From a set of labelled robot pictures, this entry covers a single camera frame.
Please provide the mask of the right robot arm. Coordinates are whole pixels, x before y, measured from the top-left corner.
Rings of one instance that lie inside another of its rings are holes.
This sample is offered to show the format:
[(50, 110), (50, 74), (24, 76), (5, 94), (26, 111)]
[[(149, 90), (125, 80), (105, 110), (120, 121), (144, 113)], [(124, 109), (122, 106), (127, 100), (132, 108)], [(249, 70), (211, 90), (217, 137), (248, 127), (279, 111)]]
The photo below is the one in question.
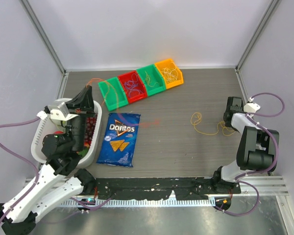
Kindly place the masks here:
[(260, 108), (253, 98), (246, 104), (240, 97), (227, 98), (223, 121), (226, 127), (241, 134), (241, 140), (236, 160), (219, 167), (209, 181), (216, 193), (229, 192), (236, 187), (237, 180), (246, 175), (275, 171), (279, 132), (261, 127), (253, 120)]

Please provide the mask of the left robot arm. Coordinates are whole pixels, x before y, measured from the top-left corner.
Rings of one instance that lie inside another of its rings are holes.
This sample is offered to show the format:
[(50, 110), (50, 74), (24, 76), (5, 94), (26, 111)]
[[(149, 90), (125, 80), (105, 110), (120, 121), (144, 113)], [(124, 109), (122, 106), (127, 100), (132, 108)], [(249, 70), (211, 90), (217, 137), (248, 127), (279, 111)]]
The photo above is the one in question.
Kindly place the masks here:
[(79, 194), (90, 195), (96, 180), (86, 169), (79, 169), (62, 186), (53, 186), (75, 170), (84, 148), (87, 118), (95, 116), (92, 86), (69, 101), (56, 100), (37, 114), (35, 119), (12, 123), (8, 127), (22, 126), (38, 120), (64, 122), (65, 132), (47, 134), (42, 140), (42, 153), (46, 157), (41, 169), (34, 168), (35, 177), (16, 196), (0, 203), (0, 227), (6, 235), (27, 235), (36, 224), (61, 202)]

